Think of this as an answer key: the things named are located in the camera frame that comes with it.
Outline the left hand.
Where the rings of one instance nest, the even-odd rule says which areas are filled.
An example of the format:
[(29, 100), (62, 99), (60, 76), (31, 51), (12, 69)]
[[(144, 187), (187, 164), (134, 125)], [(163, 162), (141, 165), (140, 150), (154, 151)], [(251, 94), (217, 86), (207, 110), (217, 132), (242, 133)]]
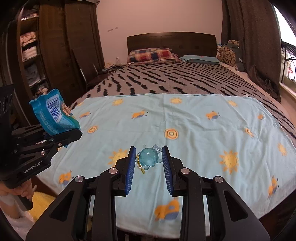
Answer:
[(7, 196), (8, 194), (12, 194), (15, 196), (22, 196), (26, 197), (29, 201), (32, 200), (32, 197), (34, 195), (34, 190), (32, 186), (32, 180), (29, 179), (20, 186), (10, 189), (8, 188), (3, 182), (0, 183), (0, 191), (1, 196)]

